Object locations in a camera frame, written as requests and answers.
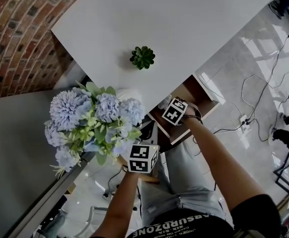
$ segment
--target white tile floor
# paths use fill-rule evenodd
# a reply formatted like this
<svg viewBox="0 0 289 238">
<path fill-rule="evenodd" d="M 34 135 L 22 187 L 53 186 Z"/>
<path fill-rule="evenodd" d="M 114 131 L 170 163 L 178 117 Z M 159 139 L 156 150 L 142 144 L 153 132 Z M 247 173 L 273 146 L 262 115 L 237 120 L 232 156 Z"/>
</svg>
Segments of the white tile floor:
<svg viewBox="0 0 289 238">
<path fill-rule="evenodd" d="M 240 113 L 231 102 L 238 106 L 243 115 L 250 115 L 252 107 L 244 103 L 241 98 L 243 81 L 253 74 L 268 80 L 276 61 L 277 50 L 282 47 L 288 34 L 289 18 L 286 16 L 282 20 L 278 20 L 269 8 L 265 7 L 196 71 L 196 74 L 207 87 L 223 97 L 214 95 L 214 99 L 218 100 L 221 105 L 204 121 L 207 128 L 216 131 L 221 128 L 234 129 L 239 126 Z M 270 85 L 272 87 L 278 86 L 283 75 L 288 71 L 289 39 L 280 53 Z M 244 99 L 255 105 L 264 86 L 265 82 L 262 79 L 250 78 L 244 86 Z M 270 125 L 275 123 L 277 107 L 288 95 L 289 73 L 284 77 L 280 87 L 275 89 L 267 87 L 265 89 L 255 114 L 260 123 L 261 138 L 266 139 L 268 137 L 268 129 Z M 289 100 L 281 105 L 280 111 L 289 115 Z M 219 133 L 217 137 L 276 204 L 284 198 L 286 193 L 275 184 L 276 176 L 273 174 L 273 170 L 285 160 L 288 153 L 285 146 L 278 144 L 276 147 L 271 147 L 267 142 L 261 142 L 258 137 L 258 125 L 255 122 L 251 123 L 247 133 L 238 130 Z M 198 153 L 197 145 L 193 143 L 192 138 L 189 138 L 188 142 L 190 147 Z M 200 154 L 195 158 L 201 171 L 205 173 L 204 176 L 209 182 L 210 188 L 213 189 L 214 180 L 203 155 Z M 105 167 L 99 167 L 92 162 L 77 179 L 77 188 L 69 196 L 65 205 L 65 210 L 69 212 L 69 215 L 65 225 L 60 230 L 61 236 L 70 237 L 77 234 L 77 230 L 81 230 L 79 229 L 80 225 L 88 218 L 90 206 L 108 205 L 108 202 L 101 197 L 102 190 L 95 185 L 96 180 L 107 188 L 108 179 L 119 171 L 117 165 L 111 165 L 110 161 L 108 163 Z M 289 172 L 285 172 L 285 177 L 289 180 Z M 121 178 L 122 174 L 114 178 L 113 184 L 119 183 Z M 223 196 L 218 189 L 217 194 L 227 213 L 227 220 L 231 223 Z M 139 227 L 141 224 L 139 216 L 136 214 L 133 218 L 138 220 L 138 223 L 133 222 L 134 228 L 137 228 L 137 225 Z"/>
</svg>

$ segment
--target shoe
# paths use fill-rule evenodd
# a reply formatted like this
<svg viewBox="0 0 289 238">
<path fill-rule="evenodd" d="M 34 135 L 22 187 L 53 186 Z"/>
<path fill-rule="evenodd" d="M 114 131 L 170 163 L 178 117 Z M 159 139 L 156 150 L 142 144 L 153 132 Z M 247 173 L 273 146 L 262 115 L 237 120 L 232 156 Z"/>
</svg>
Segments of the shoe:
<svg viewBox="0 0 289 238">
<path fill-rule="evenodd" d="M 287 117 L 287 116 L 286 116 L 284 113 L 279 112 L 278 115 L 277 115 L 277 122 L 276 122 L 275 127 L 277 127 L 277 128 L 284 128 L 285 125 L 286 125 L 286 123 L 285 123 L 285 118 L 286 118 L 286 117 Z"/>
<path fill-rule="evenodd" d="M 278 19 L 281 19 L 282 16 L 279 14 L 277 8 L 271 4 L 268 5 L 269 6 L 269 9 L 273 12 L 274 15 L 277 16 Z"/>
<path fill-rule="evenodd" d="M 269 138 L 268 138 L 268 144 L 270 146 L 274 146 L 275 145 L 275 140 L 274 140 L 274 137 L 273 137 L 273 134 L 274 132 L 276 131 L 277 129 L 272 125 L 270 126 L 269 128 Z"/>
</svg>

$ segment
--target white table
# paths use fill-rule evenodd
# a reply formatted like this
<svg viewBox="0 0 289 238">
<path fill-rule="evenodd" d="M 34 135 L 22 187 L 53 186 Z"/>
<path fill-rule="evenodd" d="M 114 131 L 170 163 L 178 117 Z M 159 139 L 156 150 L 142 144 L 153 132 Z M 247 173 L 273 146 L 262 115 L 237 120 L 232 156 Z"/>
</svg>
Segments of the white table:
<svg viewBox="0 0 289 238">
<path fill-rule="evenodd" d="M 146 111 L 207 61 L 270 0 L 77 0 L 52 31 L 98 86 L 137 89 Z M 156 54 L 150 69 L 129 58 Z"/>
</svg>

